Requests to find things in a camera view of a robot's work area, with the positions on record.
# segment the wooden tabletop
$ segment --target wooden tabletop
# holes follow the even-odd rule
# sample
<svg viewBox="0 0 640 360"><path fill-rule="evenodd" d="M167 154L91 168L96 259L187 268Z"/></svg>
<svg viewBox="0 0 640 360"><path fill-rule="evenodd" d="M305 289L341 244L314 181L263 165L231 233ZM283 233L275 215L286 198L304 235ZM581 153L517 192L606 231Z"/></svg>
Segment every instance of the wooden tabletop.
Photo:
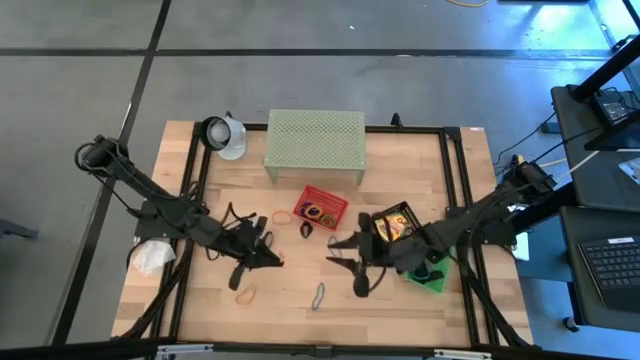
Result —
<svg viewBox="0 0 640 360"><path fill-rule="evenodd" d="M193 122L169 121L160 144L153 180L177 194L187 157ZM482 128L462 128L463 146L474 199L495 187L487 139ZM282 169L272 184L262 166L266 131L248 131L248 151L239 160L211 158L205 200L211 216L221 219L227 204L242 216L251 212L270 218L272 249L281 253L282 268L245 272L238 291L228 287L237 265L230 258L209 261L204 249L193 255L179 339L250 343L341 344L391 346L469 346L468 330L456 265L444 293L437 294L388 271L368 298L353 294L351 273L327 260L331 233L319 227L308 239L299 234L300 220L274 225L276 210L291 211L306 184L330 191L349 201L334 235L345 239L357 228L359 212L375 212L403 200L424 224L442 219L448 205L438 137L428 134L366 135L367 170L360 187L351 172ZM463 204L453 144L450 144L456 195ZM194 169L197 178L198 165ZM513 258L504 249L483 249L491 295L521 337L531 332ZM343 252L345 257L356 253ZM371 281L380 269L368 271ZM133 325L158 290L160 275L145 278L133 265L122 290L113 335ZM326 293L320 308L311 309L319 283ZM255 296L248 305L236 297L250 286ZM162 334L168 333L173 295L167 301ZM481 339L486 342L482 307L476 299Z"/></svg>

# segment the lamp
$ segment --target lamp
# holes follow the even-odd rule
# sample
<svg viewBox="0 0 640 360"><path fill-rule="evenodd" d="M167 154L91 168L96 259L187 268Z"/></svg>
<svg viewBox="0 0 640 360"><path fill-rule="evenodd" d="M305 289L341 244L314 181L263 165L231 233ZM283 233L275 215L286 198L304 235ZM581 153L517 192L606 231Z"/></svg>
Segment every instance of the lamp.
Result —
<svg viewBox="0 0 640 360"><path fill-rule="evenodd" d="M202 143L225 160L237 160L247 151L246 129L228 111L224 119L217 116L206 118L202 129Z"/></svg>

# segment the red basket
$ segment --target red basket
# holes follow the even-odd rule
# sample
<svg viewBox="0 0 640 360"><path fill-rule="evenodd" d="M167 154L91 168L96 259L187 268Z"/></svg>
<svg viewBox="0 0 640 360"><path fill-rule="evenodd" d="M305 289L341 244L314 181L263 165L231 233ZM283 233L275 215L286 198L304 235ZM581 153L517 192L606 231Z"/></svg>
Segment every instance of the red basket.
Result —
<svg viewBox="0 0 640 360"><path fill-rule="evenodd" d="M307 203L311 203L322 208L323 214L331 214L336 219L336 224L333 227L327 227L323 225L319 219L309 219L306 217L304 215L304 205ZM327 230L335 230L338 227L340 219L342 219L342 215L344 215L344 211L347 209L348 205L349 202L345 199L339 198L311 185L307 185L304 187L304 191L302 192L302 195L300 195L300 199L298 199L296 207L293 208L293 214Z"/></svg>

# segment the keyboard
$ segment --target keyboard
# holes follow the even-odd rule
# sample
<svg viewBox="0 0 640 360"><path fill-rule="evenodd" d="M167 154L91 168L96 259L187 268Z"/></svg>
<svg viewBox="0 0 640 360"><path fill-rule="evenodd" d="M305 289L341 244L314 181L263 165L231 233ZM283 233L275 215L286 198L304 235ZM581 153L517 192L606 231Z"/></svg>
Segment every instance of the keyboard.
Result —
<svg viewBox="0 0 640 360"><path fill-rule="evenodd" d="M611 309L640 312L640 241L584 242L580 252L602 302Z"/></svg>

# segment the orange rubber band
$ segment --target orange rubber band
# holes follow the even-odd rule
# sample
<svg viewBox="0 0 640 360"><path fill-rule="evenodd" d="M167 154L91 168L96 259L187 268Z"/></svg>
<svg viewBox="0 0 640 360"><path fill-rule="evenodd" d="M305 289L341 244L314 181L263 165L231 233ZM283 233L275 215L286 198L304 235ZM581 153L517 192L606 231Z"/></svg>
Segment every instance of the orange rubber band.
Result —
<svg viewBox="0 0 640 360"><path fill-rule="evenodd" d="M276 215L280 215L280 214L287 215L289 217L289 220L288 221L276 222ZM291 214L289 214L289 212L287 210L276 210L276 211L273 212L273 214L271 214L271 222L274 225L289 225L289 224L293 223L293 216L291 216Z"/></svg>
<svg viewBox="0 0 640 360"><path fill-rule="evenodd" d="M256 296L256 286L254 284L249 284L244 291L242 291L238 296L236 296L236 304L238 305L249 305L253 301L253 298Z"/></svg>

